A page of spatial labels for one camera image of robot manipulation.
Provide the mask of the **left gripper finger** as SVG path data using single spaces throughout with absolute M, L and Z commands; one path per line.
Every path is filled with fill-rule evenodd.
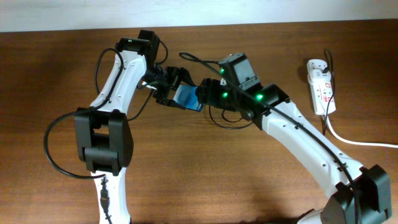
M 196 86 L 196 84 L 194 83 L 194 81 L 190 76 L 189 71 L 183 67 L 179 68 L 178 78 L 180 79 L 181 82 L 184 82 L 189 86 Z
M 175 100 L 170 100 L 166 99 L 166 106 L 173 107 L 173 108 L 179 108 L 181 110 L 185 110 L 186 107 L 184 105 L 179 104 Z

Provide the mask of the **blue Samsung Galaxy smartphone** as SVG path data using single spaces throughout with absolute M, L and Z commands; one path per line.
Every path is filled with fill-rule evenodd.
M 197 86 L 180 85 L 175 92 L 173 100 L 181 105 L 183 109 L 201 112 L 203 104 L 198 102 L 196 95 Z

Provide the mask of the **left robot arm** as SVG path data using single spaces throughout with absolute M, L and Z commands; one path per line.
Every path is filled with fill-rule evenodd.
M 182 106 L 168 98 L 182 79 L 184 68 L 162 68 L 156 62 L 161 40 L 151 30 L 138 38 L 123 37 L 113 47 L 113 69 L 89 108 L 74 117 L 78 157 L 94 180 L 100 223 L 131 223 L 126 202 L 126 169 L 132 160 L 134 141 L 127 112 L 137 88 L 151 88 L 156 102 Z

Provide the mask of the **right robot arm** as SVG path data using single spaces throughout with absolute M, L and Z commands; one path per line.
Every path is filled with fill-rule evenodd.
M 219 80 L 196 91 L 201 104 L 235 111 L 284 145 L 313 175 L 328 201 L 296 223 L 383 223 L 392 216 L 391 180 L 379 165 L 365 168 L 339 150 L 277 85 L 262 86 L 243 53 L 220 60 Z

